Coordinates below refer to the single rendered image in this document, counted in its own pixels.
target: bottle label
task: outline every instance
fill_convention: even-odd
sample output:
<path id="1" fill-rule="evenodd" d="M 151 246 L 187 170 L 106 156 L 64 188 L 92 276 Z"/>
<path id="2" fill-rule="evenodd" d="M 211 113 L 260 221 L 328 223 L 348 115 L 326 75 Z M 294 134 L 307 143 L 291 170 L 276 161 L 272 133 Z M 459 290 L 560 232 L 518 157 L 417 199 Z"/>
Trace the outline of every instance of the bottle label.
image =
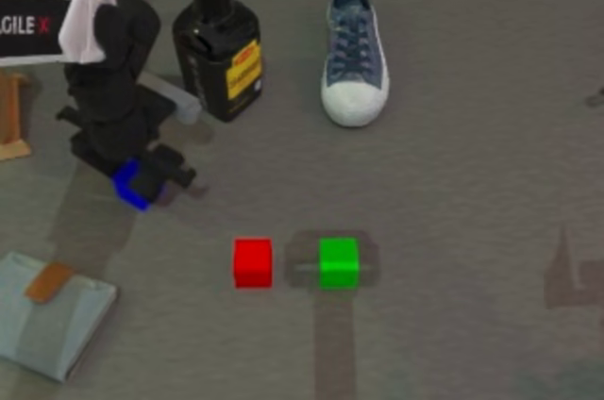
<path id="1" fill-rule="evenodd" d="M 262 74 L 260 44 L 253 40 L 235 55 L 231 67 L 226 71 L 228 99 L 236 99 Z"/>

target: shoe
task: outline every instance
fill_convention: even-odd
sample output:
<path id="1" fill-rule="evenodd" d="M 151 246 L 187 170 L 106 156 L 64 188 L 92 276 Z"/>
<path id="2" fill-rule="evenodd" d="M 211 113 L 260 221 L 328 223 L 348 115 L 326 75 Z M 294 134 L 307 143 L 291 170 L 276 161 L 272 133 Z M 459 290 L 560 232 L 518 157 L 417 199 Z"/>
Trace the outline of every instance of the shoe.
<path id="1" fill-rule="evenodd" d="M 376 13 L 369 0 L 332 0 L 327 23 L 323 107 L 338 125 L 369 125 L 386 105 L 390 89 Z"/>

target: gray tabletop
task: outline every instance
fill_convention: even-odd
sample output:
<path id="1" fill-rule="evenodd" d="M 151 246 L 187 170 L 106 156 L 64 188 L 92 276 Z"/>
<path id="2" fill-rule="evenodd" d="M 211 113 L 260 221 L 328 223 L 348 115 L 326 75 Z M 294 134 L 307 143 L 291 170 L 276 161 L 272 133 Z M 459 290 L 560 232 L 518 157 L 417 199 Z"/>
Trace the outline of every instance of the gray tabletop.
<path id="1" fill-rule="evenodd" d="M 595 399 L 604 111 L 584 98 L 602 85 L 601 1 L 375 0 L 392 92 L 352 131 L 319 100 L 327 0 L 244 2 L 264 95 L 232 124 L 166 124 L 200 178 L 146 214 L 68 153 L 60 67 L 32 70 L 35 154 L 0 166 L 0 255 L 124 293 L 73 383 L 0 363 L 0 399 Z M 167 26 L 148 67 L 172 77 L 186 0 L 152 3 Z M 292 286 L 288 248 L 342 231 L 373 244 L 377 280 Z M 232 287 L 244 235 L 274 240 L 269 292 Z"/>

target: orange object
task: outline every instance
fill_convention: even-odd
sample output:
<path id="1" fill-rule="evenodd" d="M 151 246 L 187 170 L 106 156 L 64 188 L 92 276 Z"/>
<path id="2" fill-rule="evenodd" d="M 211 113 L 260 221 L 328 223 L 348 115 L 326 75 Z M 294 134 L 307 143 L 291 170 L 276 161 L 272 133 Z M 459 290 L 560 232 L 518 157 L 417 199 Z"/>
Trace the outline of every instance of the orange object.
<path id="1" fill-rule="evenodd" d="M 24 75 L 9 75 L 0 70 L 0 160 L 31 155 L 31 148 L 21 138 L 19 89 L 28 84 Z"/>
<path id="2" fill-rule="evenodd" d="M 67 265 L 49 263 L 29 284 L 25 296 L 36 303 L 46 303 L 55 297 L 74 273 L 74 269 Z"/>

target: black bottle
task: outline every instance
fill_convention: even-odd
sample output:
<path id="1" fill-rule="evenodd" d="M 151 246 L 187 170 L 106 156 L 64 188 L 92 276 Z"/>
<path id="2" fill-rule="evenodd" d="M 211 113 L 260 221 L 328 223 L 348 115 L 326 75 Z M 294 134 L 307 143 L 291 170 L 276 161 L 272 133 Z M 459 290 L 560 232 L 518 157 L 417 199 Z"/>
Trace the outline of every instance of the black bottle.
<path id="1" fill-rule="evenodd" d="M 260 24 L 244 4 L 193 0 L 173 36 L 185 89 L 214 117 L 229 122 L 260 96 Z"/>

